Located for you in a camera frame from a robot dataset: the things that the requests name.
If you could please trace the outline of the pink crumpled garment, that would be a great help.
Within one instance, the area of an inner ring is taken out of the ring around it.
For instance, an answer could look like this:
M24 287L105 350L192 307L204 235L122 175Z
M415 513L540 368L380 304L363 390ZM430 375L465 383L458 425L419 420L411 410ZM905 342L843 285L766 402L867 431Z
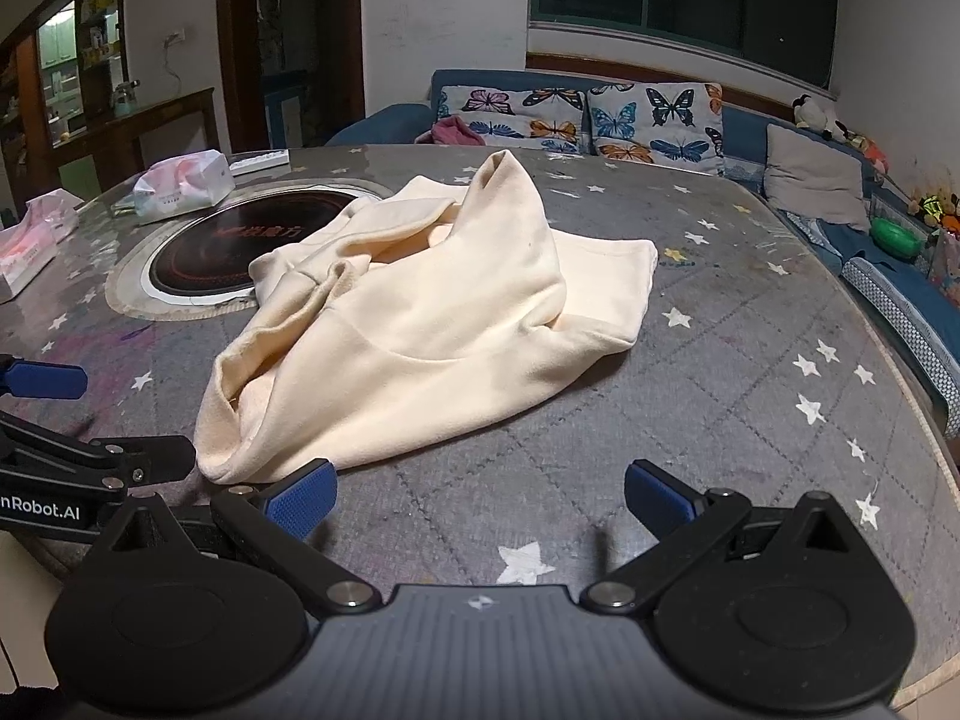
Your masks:
M485 140L462 121L457 115L444 117L433 122L427 132L416 135L415 143L419 145L444 146L483 146Z

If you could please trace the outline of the green round toy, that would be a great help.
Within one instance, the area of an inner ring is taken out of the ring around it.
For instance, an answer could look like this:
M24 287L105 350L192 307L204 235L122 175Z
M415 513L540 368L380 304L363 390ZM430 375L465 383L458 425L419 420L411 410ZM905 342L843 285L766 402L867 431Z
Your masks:
M887 218L874 218L871 221L871 238L878 249L903 262L914 262L923 250L921 239Z

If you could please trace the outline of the black white plush toy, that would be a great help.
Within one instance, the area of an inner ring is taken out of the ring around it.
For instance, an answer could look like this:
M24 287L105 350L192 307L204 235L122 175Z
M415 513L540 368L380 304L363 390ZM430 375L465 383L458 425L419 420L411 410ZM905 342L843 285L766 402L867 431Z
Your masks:
M846 140L846 127L812 98L801 94L793 101L794 124L820 135L823 140Z

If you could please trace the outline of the dark wooden door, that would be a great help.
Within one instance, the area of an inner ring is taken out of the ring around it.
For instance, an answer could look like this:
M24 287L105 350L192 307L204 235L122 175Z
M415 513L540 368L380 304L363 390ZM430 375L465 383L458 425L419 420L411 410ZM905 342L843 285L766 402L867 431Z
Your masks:
M217 0L231 149L324 146L363 119L361 0Z

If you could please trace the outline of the right butterfly pillow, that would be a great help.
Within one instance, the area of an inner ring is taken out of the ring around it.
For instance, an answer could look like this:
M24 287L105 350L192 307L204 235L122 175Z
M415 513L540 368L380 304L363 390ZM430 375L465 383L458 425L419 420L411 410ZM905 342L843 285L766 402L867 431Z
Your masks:
M622 83L587 93L590 138L610 161L724 172L724 89L716 83Z

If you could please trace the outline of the white remote control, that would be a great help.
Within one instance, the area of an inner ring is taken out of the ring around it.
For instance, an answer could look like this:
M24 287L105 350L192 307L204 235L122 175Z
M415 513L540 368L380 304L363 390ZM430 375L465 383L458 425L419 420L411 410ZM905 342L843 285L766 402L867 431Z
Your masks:
M245 156L245 158L233 161L229 165L229 172L235 177L249 176L254 172L274 171L274 169L286 167L288 164L290 164L290 151L288 149L272 149L272 151L264 151L254 154L254 156Z

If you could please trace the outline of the blue corner sofa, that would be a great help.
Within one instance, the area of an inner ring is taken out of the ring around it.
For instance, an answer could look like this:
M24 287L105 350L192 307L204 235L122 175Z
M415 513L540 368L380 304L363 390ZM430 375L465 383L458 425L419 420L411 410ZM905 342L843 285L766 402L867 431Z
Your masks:
M958 239L924 224L951 193L918 202L884 184L884 161L732 103L715 82L614 82L530 70L438 70L423 103L393 104L332 135L406 145L459 121L482 145L688 169L763 200L880 316L958 434Z

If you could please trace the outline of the black round induction cooktop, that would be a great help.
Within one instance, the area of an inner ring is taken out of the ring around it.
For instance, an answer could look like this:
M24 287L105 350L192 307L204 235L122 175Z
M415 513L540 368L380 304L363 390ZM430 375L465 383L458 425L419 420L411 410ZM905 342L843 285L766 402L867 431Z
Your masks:
M149 286L174 298L219 298L252 288L249 265L327 226L354 193L308 188L260 195L176 232L151 257Z

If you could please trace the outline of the dark wooden sideboard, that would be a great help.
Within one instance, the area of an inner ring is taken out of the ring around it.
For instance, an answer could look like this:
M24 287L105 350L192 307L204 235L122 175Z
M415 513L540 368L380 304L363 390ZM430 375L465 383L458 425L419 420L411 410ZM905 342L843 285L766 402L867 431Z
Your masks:
M213 88L166 99L160 103L119 115L104 124L85 128L67 143L54 146L47 162L59 171L65 164L91 158L99 187L103 190L145 171L140 138L190 115L202 117L206 148L220 148L217 117L213 107Z

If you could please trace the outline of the pile of colourful toys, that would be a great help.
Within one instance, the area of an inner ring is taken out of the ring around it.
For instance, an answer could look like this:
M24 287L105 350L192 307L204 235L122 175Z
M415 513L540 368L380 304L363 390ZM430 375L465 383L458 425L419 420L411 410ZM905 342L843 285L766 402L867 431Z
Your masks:
M913 192L908 202L908 215L935 231L950 232L956 238L960 236L958 197L953 192Z

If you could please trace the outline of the pink tissue box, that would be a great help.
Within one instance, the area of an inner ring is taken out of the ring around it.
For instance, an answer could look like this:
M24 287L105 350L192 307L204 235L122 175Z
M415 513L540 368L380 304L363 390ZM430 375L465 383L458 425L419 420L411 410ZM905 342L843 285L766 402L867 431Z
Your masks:
M23 219L3 229L0 247L0 301L8 302L49 265L64 242L76 231L83 200L56 188L26 203Z

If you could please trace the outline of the white pink tissue pack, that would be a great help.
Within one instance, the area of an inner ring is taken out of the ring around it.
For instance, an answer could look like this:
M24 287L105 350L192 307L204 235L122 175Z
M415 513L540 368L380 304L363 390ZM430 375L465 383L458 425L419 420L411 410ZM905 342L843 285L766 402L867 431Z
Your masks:
M215 208L235 190L226 156L204 149L158 161L135 182L133 210L140 223Z

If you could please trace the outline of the butterfly pillow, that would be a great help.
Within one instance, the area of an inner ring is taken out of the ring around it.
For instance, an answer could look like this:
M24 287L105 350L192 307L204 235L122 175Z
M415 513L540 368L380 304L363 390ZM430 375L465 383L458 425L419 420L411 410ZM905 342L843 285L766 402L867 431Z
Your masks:
M590 138L610 161L724 172L724 89L716 83L622 83L587 93Z
M586 96L577 89L539 86L508 91L488 86L443 86L438 119L454 117L488 146L551 153L581 151Z

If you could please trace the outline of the left butterfly pillow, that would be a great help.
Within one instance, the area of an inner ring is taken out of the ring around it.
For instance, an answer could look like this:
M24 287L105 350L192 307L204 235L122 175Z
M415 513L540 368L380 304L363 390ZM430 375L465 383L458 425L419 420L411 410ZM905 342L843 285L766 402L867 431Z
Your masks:
M586 96L577 89L539 86L508 91L488 86L443 86L438 119L454 117L488 146L551 153L581 151Z

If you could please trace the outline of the cream sweatshirt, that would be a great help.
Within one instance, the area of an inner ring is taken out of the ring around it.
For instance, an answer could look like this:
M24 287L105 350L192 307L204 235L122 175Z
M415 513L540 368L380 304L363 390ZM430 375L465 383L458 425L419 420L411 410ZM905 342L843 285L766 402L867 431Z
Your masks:
M635 346L658 249L548 224L498 151L464 187L415 177L249 266L257 312L213 362L202 475L270 483L353 468L544 403Z

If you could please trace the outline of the grey plain cushion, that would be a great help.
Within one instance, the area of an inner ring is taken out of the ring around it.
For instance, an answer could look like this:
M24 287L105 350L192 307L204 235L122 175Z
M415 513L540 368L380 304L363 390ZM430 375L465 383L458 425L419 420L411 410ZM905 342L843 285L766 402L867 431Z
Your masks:
M766 126L763 193L776 210L869 231L861 163L792 128Z

